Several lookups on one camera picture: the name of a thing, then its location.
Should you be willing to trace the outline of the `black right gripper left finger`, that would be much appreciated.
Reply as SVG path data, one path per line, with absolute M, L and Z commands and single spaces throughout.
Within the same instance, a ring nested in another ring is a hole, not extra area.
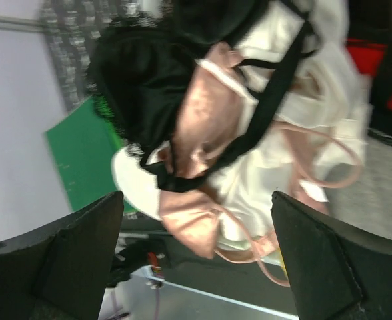
M 0 241 L 0 319 L 97 319 L 123 209 L 115 191 Z

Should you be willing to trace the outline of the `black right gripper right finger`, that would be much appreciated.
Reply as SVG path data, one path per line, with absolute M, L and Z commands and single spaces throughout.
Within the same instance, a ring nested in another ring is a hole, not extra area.
M 285 193 L 271 216 L 300 319 L 392 320 L 392 240 Z

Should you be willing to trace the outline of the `black lace bra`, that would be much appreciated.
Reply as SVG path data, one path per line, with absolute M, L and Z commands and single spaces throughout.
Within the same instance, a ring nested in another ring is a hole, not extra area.
M 196 59 L 217 41 L 237 44 L 267 6 L 267 1 L 173 1 L 170 12 L 152 26 L 130 17 L 102 32 L 87 69 L 96 113 L 136 146 L 141 167 L 156 176 L 160 189 L 183 193 L 206 181 L 206 173 L 186 178 L 178 172 L 177 147 L 172 170 L 148 158 L 177 129 Z

